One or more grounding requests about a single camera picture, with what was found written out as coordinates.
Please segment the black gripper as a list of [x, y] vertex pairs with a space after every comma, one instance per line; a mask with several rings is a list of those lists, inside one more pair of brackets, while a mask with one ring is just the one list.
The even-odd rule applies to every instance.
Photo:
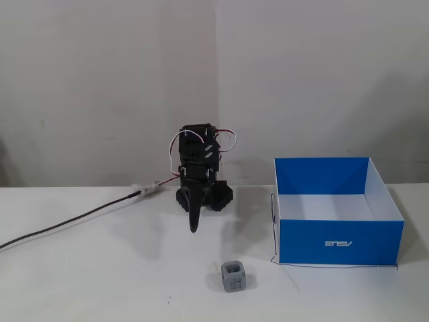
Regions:
[[198, 229], [200, 210], [208, 195], [208, 186], [215, 182], [215, 172], [204, 163], [185, 163], [179, 166], [180, 184], [185, 187], [189, 226], [192, 233]]

